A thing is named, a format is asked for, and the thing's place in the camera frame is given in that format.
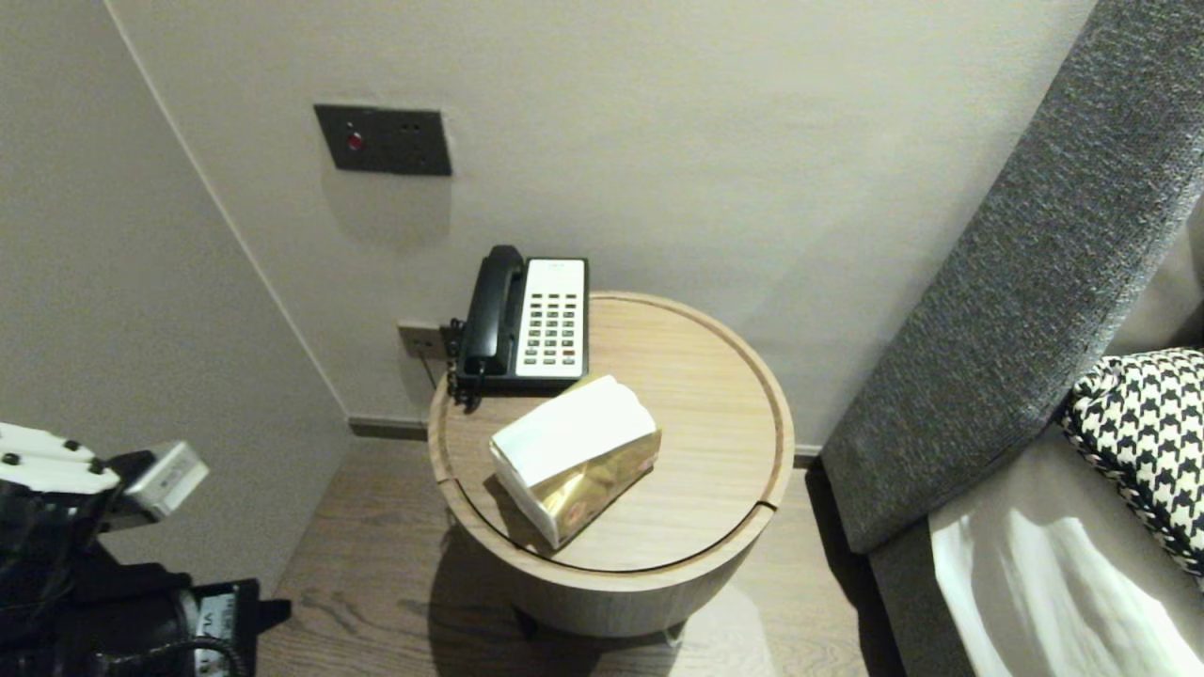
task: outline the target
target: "black and white pillow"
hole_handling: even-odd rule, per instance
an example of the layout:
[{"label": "black and white pillow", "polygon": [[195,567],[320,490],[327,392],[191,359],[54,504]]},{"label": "black and white pillow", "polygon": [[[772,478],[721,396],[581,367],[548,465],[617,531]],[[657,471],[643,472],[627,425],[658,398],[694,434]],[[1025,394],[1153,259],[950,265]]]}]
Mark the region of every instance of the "black and white pillow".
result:
[{"label": "black and white pillow", "polygon": [[1204,590],[1202,385],[1197,349],[1108,357],[1075,383],[1062,429]]}]

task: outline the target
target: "telephone keypad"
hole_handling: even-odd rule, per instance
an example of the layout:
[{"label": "telephone keypad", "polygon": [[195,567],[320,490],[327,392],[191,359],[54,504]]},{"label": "telephone keypad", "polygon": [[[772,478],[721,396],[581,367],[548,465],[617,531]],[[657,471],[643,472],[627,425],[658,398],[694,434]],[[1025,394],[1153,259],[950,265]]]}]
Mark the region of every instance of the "telephone keypad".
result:
[{"label": "telephone keypad", "polygon": [[519,329],[519,338],[527,341],[527,349],[517,375],[579,377],[586,348],[583,336],[578,351],[574,320],[578,307],[583,313],[588,308],[584,261],[532,259],[527,265],[526,304]]}]

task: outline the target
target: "round side table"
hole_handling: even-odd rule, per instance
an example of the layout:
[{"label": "round side table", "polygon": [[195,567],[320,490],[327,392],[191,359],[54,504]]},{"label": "round side table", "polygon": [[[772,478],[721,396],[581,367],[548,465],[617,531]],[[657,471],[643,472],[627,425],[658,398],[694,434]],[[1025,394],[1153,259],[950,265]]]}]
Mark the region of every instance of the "round side table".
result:
[{"label": "round side table", "polygon": [[551,552],[494,476],[489,438],[547,398],[431,404],[435,478],[520,611],[626,637],[683,623],[722,588],[781,501],[793,425],[777,379],[730,329],[643,294],[590,295],[590,372],[630,387],[662,429],[653,471]]}]

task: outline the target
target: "wall plate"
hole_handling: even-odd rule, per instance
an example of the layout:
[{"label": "wall plate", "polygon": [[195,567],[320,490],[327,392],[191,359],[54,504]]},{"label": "wall plate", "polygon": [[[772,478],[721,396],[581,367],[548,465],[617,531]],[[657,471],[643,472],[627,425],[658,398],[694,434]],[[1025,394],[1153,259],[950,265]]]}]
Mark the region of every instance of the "wall plate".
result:
[{"label": "wall plate", "polygon": [[452,176],[452,159],[438,111],[365,106],[313,107],[335,166],[417,176]]},{"label": "wall plate", "polygon": [[397,323],[397,332],[401,335],[401,345],[407,355],[436,360],[448,359],[443,335],[437,324],[401,320]]}]

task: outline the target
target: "tissue box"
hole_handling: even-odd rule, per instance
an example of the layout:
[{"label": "tissue box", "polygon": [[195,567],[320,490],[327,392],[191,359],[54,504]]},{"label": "tissue box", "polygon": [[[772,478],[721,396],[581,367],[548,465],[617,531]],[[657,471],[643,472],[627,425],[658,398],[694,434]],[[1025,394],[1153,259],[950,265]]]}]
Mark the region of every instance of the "tissue box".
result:
[{"label": "tissue box", "polygon": [[559,549],[653,469],[661,431],[613,376],[589,377],[490,440],[497,479]]}]

